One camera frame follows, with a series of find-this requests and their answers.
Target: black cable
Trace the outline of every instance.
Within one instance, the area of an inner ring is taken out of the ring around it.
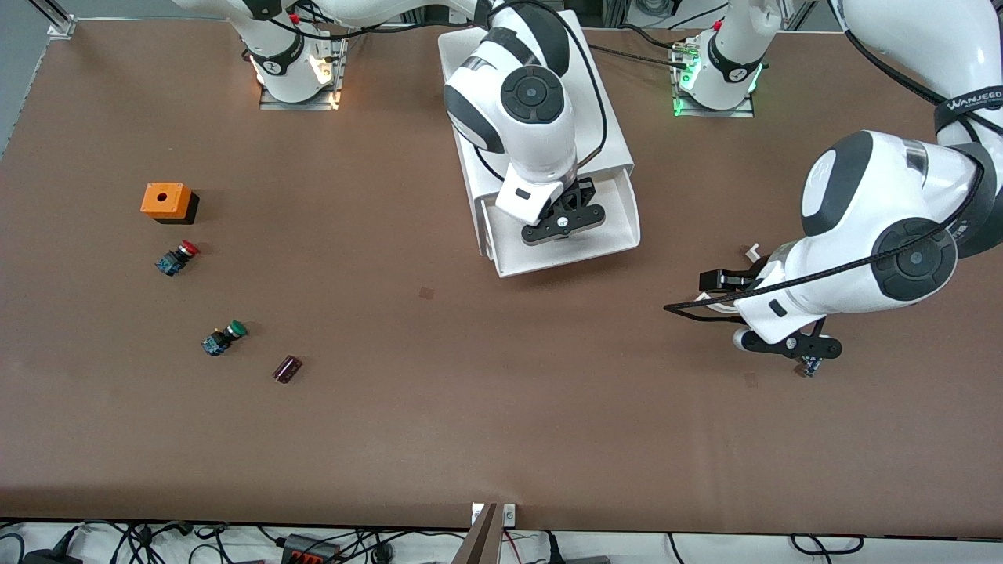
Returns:
[[[697,15],[695,15],[695,16],[692,16],[692,17],[688,17],[688,18],[686,18],[686,19],[684,19],[684,20],[682,20],[682,21],[677,21],[676,23],[674,23],[674,24],[670,25],[669,27],[666,27],[665,29],[667,29],[667,30],[668,30],[668,29],[675,29],[675,28],[679,27],[680,25],[683,25],[683,24],[686,24],[686,23],[689,23],[689,22],[691,22],[691,21],[693,21],[693,20],[695,20],[695,19],[697,19],[697,18],[702,18],[703,16],[706,16],[706,15],[708,15],[708,14],[712,14],[712,13],[714,13],[714,12],[718,11],[718,10],[723,10],[724,8],[727,8],[727,7],[728,7],[728,5],[729,5],[729,3],[728,3],[728,2],[725,2],[724,4],[721,4],[720,6],[718,6],[718,7],[716,7],[716,8],[711,8],[711,9],[709,9],[709,10],[706,10],[706,11],[703,11],[703,12],[700,12],[699,14],[697,14]],[[653,26],[653,25],[658,25],[658,24],[662,23],[663,21],[665,21],[665,20],[669,19],[670,17],[672,17],[672,15],[671,15],[671,14],[670,14],[670,15],[668,15],[668,16],[665,16],[664,18],[662,18],[662,19],[660,19],[660,20],[658,20],[658,21],[656,21],[655,23],[652,23],[652,24],[648,24],[648,25],[647,25],[647,26],[645,26],[645,27],[647,27],[647,28],[649,28],[649,29],[650,29],[650,28],[651,28],[651,26]],[[624,27],[624,26],[627,26],[627,25],[631,25],[631,24],[629,24],[629,23],[625,23],[625,24],[622,24],[622,25],[620,25],[619,27]],[[650,35],[648,35],[647,33],[643,33],[643,32],[642,32],[642,35],[644,35],[644,36],[645,36],[645,38],[646,38],[646,39],[647,39],[647,40],[648,40],[649,42],[651,42],[651,41],[655,41],[655,39],[652,39],[652,38],[651,38],[651,36],[650,36]]]
[[[469,23],[450,23],[450,22],[432,22],[432,21],[426,21],[426,22],[416,23],[414,25],[407,25],[407,26],[402,26],[402,27],[387,27],[387,28],[382,28],[382,29],[379,28],[378,25],[372,25],[372,26],[369,26],[369,27],[363,27],[361,29],[357,29],[355,31],[349,31],[348,33],[342,33],[340,35],[327,35],[327,36],[325,36],[325,35],[317,35],[316,33],[308,33],[308,32],[303,31],[302,29],[300,29],[300,28],[298,28],[296,26],[290,27],[290,26],[288,26],[288,25],[286,25],[286,24],[284,24],[282,22],[275,21],[274,19],[273,20],[268,20],[268,21],[274,23],[275,25],[281,27],[282,29],[285,29],[286,31],[292,31],[293,33],[295,33],[297,35],[300,35],[300,36],[303,36],[303,37],[308,37],[310,39],[320,39],[320,40],[323,40],[323,41],[339,41],[341,39],[351,39],[352,37],[358,37],[360,35],[365,35],[367,33],[401,33],[401,32],[404,32],[404,31],[410,31],[412,29],[418,29],[418,28],[421,28],[421,27],[429,27],[429,26],[434,26],[434,25],[442,26],[442,27],[455,27],[455,28],[470,27],[470,25],[472,25],[472,24],[469,24]]]
[[[227,564],[234,564],[234,560],[230,558],[229,554],[227,554],[227,549],[223,548],[223,539],[220,538],[220,535],[216,536],[216,546],[219,547],[220,556],[223,557]]]
[[[718,10],[723,10],[724,8],[727,8],[729,5],[730,5],[730,2],[725,2],[724,4],[721,4],[720,6],[718,6],[716,8],[711,8],[711,9],[709,9],[707,11],[700,12],[699,14],[697,14],[697,15],[695,15],[693,17],[686,18],[686,19],[684,19],[682,21],[677,21],[676,23],[670,25],[669,27],[666,27],[665,29],[675,29],[675,28],[679,27],[680,25],[682,25],[684,23],[689,23],[689,22],[691,22],[691,21],[693,21],[693,20],[695,20],[697,18],[702,18],[703,16],[706,16],[708,14],[712,14],[712,13],[718,11]]]
[[[642,28],[640,28],[640,27],[638,27],[638,26],[636,26],[636,25],[634,25],[632,23],[622,23],[622,24],[620,24],[620,25],[617,26],[617,29],[629,29],[631,31],[636,31],[637,34],[640,35],[641,37],[643,37],[645,41],[651,43],[652,45],[654,45],[656,47],[661,47],[663,49],[671,49],[672,48],[672,43],[665,43],[665,42],[659,41],[658,39],[655,39],[651,35],[648,35],[647,31],[645,31],[644,29],[642,29]]]
[[[266,539],[268,539],[268,540],[272,541],[273,543],[275,543],[276,546],[279,545],[279,538],[278,537],[273,537],[272,535],[269,535],[268,532],[265,531],[265,528],[262,527],[261,525],[258,525],[258,530],[261,531],[262,535],[265,535]]]
[[[195,536],[199,537],[204,541],[208,541],[209,539],[219,537],[220,535],[223,534],[224,531],[226,531],[229,528],[230,525],[227,523],[220,523],[219,525],[214,525],[212,527],[209,526],[199,527],[199,529],[195,531]],[[212,529],[212,531],[210,533],[203,533],[203,531],[206,529]]]
[[[79,528],[79,525],[74,525],[73,528],[63,534],[59,542],[56,543],[56,546],[52,547],[52,554],[55,555],[57,560],[66,558],[66,554],[69,553],[69,543],[73,542],[73,535],[76,534]]]
[[[216,552],[218,552],[220,554],[220,564],[225,564],[226,561],[223,559],[223,553],[220,552],[220,549],[216,548],[216,545],[211,545],[209,543],[207,543],[207,544],[201,544],[201,545],[199,545],[199,546],[197,546],[197,547],[195,547],[195,548],[192,549],[192,552],[189,554],[189,564],[192,564],[192,559],[195,558],[195,553],[199,552],[200,548],[211,548],[211,549],[215,550]]]
[[[690,313],[682,309],[670,310],[676,315],[681,315],[686,319],[692,319],[693,321],[703,321],[704,323],[738,323],[740,325],[745,324],[745,320],[742,319],[741,315],[729,315],[728,317],[713,317],[705,315],[697,315],[695,313]]]
[[[801,545],[797,544],[797,537],[807,537],[811,539],[811,542],[813,542],[815,546],[818,547],[818,550],[808,550],[802,548]],[[864,537],[851,537],[851,538],[856,539],[857,544],[843,550],[832,550],[825,548],[825,545],[821,544],[821,541],[818,540],[818,537],[807,534],[790,535],[790,544],[792,544],[794,549],[797,550],[797,552],[800,552],[801,554],[811,556],[812,558],[815,556],[822,556],[825,558],[825,564],[832,564],[832,558],[831,558],[832,556],[846,556],[848,554],[854,554],[860,552],[861,549],[864,548]]]
[[[485,169],[487,169],[487,172],[490,173],[492,177],[496,178],[501,182],[505,182],[505,177],[497,174],[497,172],[494,169],[491,169],[491,166],[487,164],[487,161],[484,161],[484,156],[481,155],[479,147],[473,146],[473,152],[477,154],[477,159],[480,160],[480,164],[483,165]]]
[[[21,548],[20,548],[20,553],[17,556],[17,563],[16,564],[21,564],[21,562],[24,561],[24,537],[22,537],[21,535],[18,535],[17,533],[7,533],[5,535],[0,535],[0,541],[2,541],[4,539],[14,539],[15,541],[17,541],[17,544]]]
[[[520,4],[529,4],[537,6],[539,8],[546,10],[549,14],[551,14],[554,17],[554,19],[556,19],[561,24],[561,26],[565,28],[565,31],[568,32],[568,37],[571,37],[572,41],[575,42],[575,46],[578,47],[579,54],[582,55],[582,62],[585,64],[585,69],[589,71],[589,80],[592,81],[592,89],[596,92],[596,102],[599,103],[599,115],[603,120],[603,135],[599,139],[599,146],[596,147],[596,149],[593,150],[592,153],[586,155],[585,159],[583,159],[578,163],[579,167],[583,167],[587,165],[590,161],[595,159],[596,156],[603,151],[603,148],[606,147],[606,137],[609,133],[609,123],[606,118],[606,104],[603,103],[603,94],[602,91],[599,89],[599,81],[596,79],[596,72],[592,69],[592,65],[589,64],[589,55],[588,53],[586,53],[585,47],[582,46],[582,42],[578,40],[578,35],[575,35],[575,30],[573,30],[571,26],[568,25],[568,22],[566,22],[565,19],[561,17],[561,14],[557,13],[557,11],[555,11],[554,8],[540,2],[539,0],[507,0],[504,3],[494,6],[493,8],[491,8],[491,11],[487,12],[487,21],[490,22],[491,18],[494,17],[494,15],[497,14],[499,11],[505,10],[506,8],[511,8],[513,6],[519,6]]]
[[[421,23],[416,23],[408,26],[401,27],[377,27],[372,30],[372,33],[401,33],[403,31],[410,31],[412,29],[418,29],[419,27],[452,27],[455,29],[463,29],[471,27],[472,23],[452,23],[447,21],[423,21]]]
[[[118,551],[121,550],[122,545],[125,544],[125,539],[131,537],[133,528],[134,527],[132,525],[129,525],[121,532],[122,536],[118,539],[118,545],[115,546],[114,552],[111,553],[111,558],[108,560],[108,564],[115,564],[118,562]]]
[[[676,539],[672,536],[672,533],[666,533],[669,536],[669,546],[672,547],[672,556],[676,557],[676,562],[679,564],[686,564],[683,562],[683,557],[679,556],[679,549],[676,548]]]
[[[870,50],[868,50],[868,48],[864,46],[864,43],[862,43],[861,40],[858,39],[856,35],[854,35],[853,31],[848,29],[844,33],[846,34],[847,39],[850,40],[850,43],[853,44],[854,47],[858,51],[860,51],[862,55],[864,55],[865,58],[871,61],[872,64],[877,66],[878,69],[884,72],[889,78],[895,80],[910,92],[913,92],[914,94],[920,96],[921,98],[927,100],[928,102],[934,105],[938,105],[947,101],[948,98],[946,96],[935,92],[933,89],[924,86],[923,84],[920,84],[916,80],[913,80],[909,76],[896,70],[891,65],[889,65],[885,61],[875,56],[875,54],[872,53]],[[965,127],[965,131],[968,132],[968,136],[971,137],[971,139],[976,143],[979,143],[979,135],[975,132],[975,129],[972,127],[971,123],[965,123],[964,119],[974,120],[978,122],[980,125],[989,129],[990,131],[993,131],[999,135],[1003,135],[1003,127],[1000,127],[996,123],[993,123],[992,121],[986,119],[985,117],[979,115],[978,113],[975,113],[974,111],[969,112],[966,113],[964,116],[960,117],[958,120],[962,123],[962,126]]]
[[[550,564],[565,564],[564,557],[561,556],[561,546],[558,545],[558,538],[551,531],[544,532],[547,533],[547,540],[551,545]]]
[[[874,263],[876,263],[878,261],[882,261],[882,260],[885,260],[887,258],[894,257],[894,256],[898,255],[899,253],[901,253],[901,252],[903,252],[903,251],[905,251],[907,249],[911,249],[911,248],[915,247],[916,245],[919,245],[920,243],[923,243],[927,239],[930,239],[931,237],[937,235],[941,231],[944,231],[945,229],[947,229],[948,227],[950,227],[951,224],[953,224],[955,222],[955,220],[957,220],[959,217],[961,217],[961,215],[963,213],[965,213],[965,210],[968,208],[968,206],[975,199],[975,195],[978,193],[978,186],[982,183],[982,177],[985,174],[985,169],[982,167],[982,164],[979,163],[978,161],[976,161],[974,159],[972,159],[971,161],[972,161],[972,164],[975,165],[975,178],[972,181],[972,185],[971,185],[972,189],[969,190],[968,194],[965,195],[965,200],[962,201],[961,205],[958,206],[958,209],[955,210],[954,212],[952,212],[951,215],[947,217],[947,219],[945,219],[941,223],[937,224],[937,227],[935,227],[935,228],[931,229],[930,231],[928,231],[927,233],[923,234],[923,236],[920,237],[920,238],[918,238],[918,239],[915,239],[915,240],[913,240],[913,241],[911,241],[909,243],[904,243],[902,245],[899,245],[898,247],[895,247],[893,249],[889,249],[888,251],[884,251],[884,252],[881,252],[881,253],[878,253],[878,254],[870,255],[870,256],[864,257],[862,259],[858,259],[856,261],[851,261],[851,262],[848,262],[846,264],[842,264],[840,266],[835,266],[835,267],[832,267],[832,268],[827,268],[825,270],[820,270],[818,272],[815,272],[815,273],[812,273],[812,274],[807,274],[807,275],[801,276],[799,278],[794,278],[792,280],[786,280],[784,282],[779,282],[777,284],[770,284],[768,286],[763,286],[763,287],[760,287],[760,288],[756,288],[754,290],[748,290],[748,291],[744,291],[744,292],[732,292],[732,293],[725,294],[723,296],[718,296],[716,298],[709,298],[709,299],[705,299],[705,300],[696,300],[696,301],[691,301],[691,302],[670,303],[670,304],[666,304],[663,307],[664,307],[665,311],[668,311],[670,313],[675,313],[676,315],[682,315],[680,313],[680,310],[682,310],[682,309],[687,309],[687,308],[691,308],[691,307],[701,307],[701,306],[711,305],[711,304],[715,304],[715,303],[723,303],[723,302],[727,302],[727,301],[737,300],[737,299],[740,299],[740,298],[751,298],[751,297],[754,297],[754,296],[761,296],[762,294],[768,294],[769,292],[775,292],[777,290],[784,290],[786,288],[791,288],[791,287],[794,287],[794,286],[800,286],[801,284],[806,284],[808,282],[814,282],[816,280],[821,280],[822,278],[828,278],[829,276],[833,276],[833,275],[837,275],[837,274],[842,274],[844,272],[847,272],[848,270],[853,270],[855,268],[859,268],[859,267],[862,267],[862,266],[867,266],[867,265],[874,264]]]
[[[616,49],[611,49],[609,47],[604,47],[602,45],[594,45],[592,43],[589,43],[589,46],[592,47],[593,49],[596,49],[597,51],[603,51],[604,53],[610,53],[610,54],[613,54],[613,55],[619,55],[621,57],[627,57],[629,59],[637,59],[637,60],[641,60],[641,61],[645,61],[645,62],[653,62],[655,64],[664,64],[665,66],[671,66],[673,68],[678,68],[680,70],[686,68],[686,64],[685,63],[681,63],[681,62],[669,61],[669,60],[663,60],[663,59],[654,59],[654,58],[651,58],[651,57],[645,57],[645,56],[641,56],[641,55],[636,55],[634,53],[627,53],[627,52],[624,52],[624,51],[618,51]]]

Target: black strap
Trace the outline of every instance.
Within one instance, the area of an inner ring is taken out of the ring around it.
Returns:
[[[934,126],[939,132],[962,115],[977,109],[999,109],[1003,105],[1003,86],[989,86],[945,100],[934,109]]]
[[[514,57],[519,59],[520,64],[526,66],[528,64],[540,64],[540,60],[537,59],[537,55],[533,54],[533,50],[527,46],[526,43],[520,39],[516,32],[509,29],[508,27],[492,27],[487,35],[480,40],[481,43],[484,41],[490,41],[491,43],[497,43],[505,47],[507,51],[512,53]]]
[[[290,45],[285,51],[270,57],[259,55],[257,53],[251,53],[251,56],[254,57],[255,62],[257,62],[265,72],[273,76],[281,76],[286,73],[289,65],[293,64],[296,59],[300,58],[301,54],[303,54],[303,36],[297,33],[296,38],[293,40],[293,44]]]
[[[487,14],[491,11],[490,0],[477,0],[476,7],[473,8],[473,25],[477,27],[487,27]]]
[[[755,69],[759,67],[759,63],[762,62],[762,57],[759,57],[752,62],[740,64],[722,55],[721,51],[717,49],[716,33],[710,38],[710,44],[707,45],[707,54],[710,55],[711,64],[721,71],[724,81],[732,84],[741,82],[749,74],[755,72]]]

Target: floor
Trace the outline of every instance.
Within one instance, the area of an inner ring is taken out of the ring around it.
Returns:
[[[81,18],[199,17],[171,0],[60,0],[59,5]],[[0,0],[0,156],[45,51],[48,27],[26,0]]]
[[[0,536],[16,533],[23,537],[27,551],[51,549],[72,527],[72,523],[31,523],[14,525],[0,530]],[[197,530],[211,532],[212,528]],[[274,537],[293,533],[321,540],[349,530],[303,529],[267,527],[265,532]],[[514,544],[523,563],[535,563],[541,559],[548,562],[550,549],[546,535],[539,531],[513,531]],[[392,534],[383,534],[385,540]],[[122,535],[108,525],[87,525],[78,530],[70,544],[69,555],[84,562],[107,562]],[[773,564],[823,564],[821,557],[811,557],[797,552],[786,536],[764,535],[693,535],[676,534],[673,540],[678,558],[672,554],[669,537],[659,533],[555,533],[562,556],[573,559],[606,556],[611,564],[747,564],[750,562],[770,562]],[[237,526],[224,532],[220,540],[232,562],[280,562],[281,549],[265,538],[254,527]],[[821,537],[820,542],[830,550],[841,550],[857,544],[853,539],[831,539]],[[195,535],[182,537],[178,533],[157,536],[153,548],[169,564],[215,564],[222,562],[221,555],[212,548],[193,550],[206,541]],[[346,549],[347,539],[335,541]],[[395,564],[425,564],[450,562],[459,548],[460,539],[439,534],[423,536],[409,534],[393,541]],[[814,550],[807,538],[800,538],[798,544],[805,550]],[[13,538],[0,542],[0,562],[16,563],[18,546]],[[501,547],[498,564],[516,564],[514,551],[509,546]],[[118,555],[118,562],[129,562],[128,547]],[[832,556],[834,564],[989,564],[1003,561],[1003,543],[977,541],[934,541],[915,539],[867,539],[859,552],[844,556]],[[351,564],[366,564],[366,558],[359,555]]]

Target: capacitor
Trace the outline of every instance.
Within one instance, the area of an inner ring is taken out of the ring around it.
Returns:
[[[223,330],[217,329],[213,334],[202,341],[202,348],[210,356],[219,356],[226,352],[234,341],[248,334],[247,327],[236,319],[230,322]]]
[[[168,251],[156,261],[156,268],[168,276],[178,274],[193,257],[199,254],[199,248],[188,241],[182,241],[177,250]]]
[[[279,364],[279,367],[275,369],[275,372],[272,373],[272,377],[279,383],[289,383],[289,380],[293,379],[293,375],[295,375],[302,366],[302,360],[292,355],[287,356],[286,359],[282,361],[282,364]]]

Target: metal bracket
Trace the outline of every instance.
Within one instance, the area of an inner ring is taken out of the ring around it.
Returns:
[[[463,537],[463,544],[459,545],[452,564],[497,564],[501,533],[505,531],[501,513],[508,511],[499,508],[498,504],[473,504],[473,525]],[[512,507],[515,519],[516,506]]]
[[[484,510],[484,504],[470,504],[470,525],[477,522],[477,517]],[[516,527],[516,504],[505,504],[501,507],[501,526],[506,529]]]
[[[49,20],[49,30],[46,34],[50,39],[69,39],[76,27],[76,18],[67,12],[55,0],[28,0],[28,3],[45,19]]]

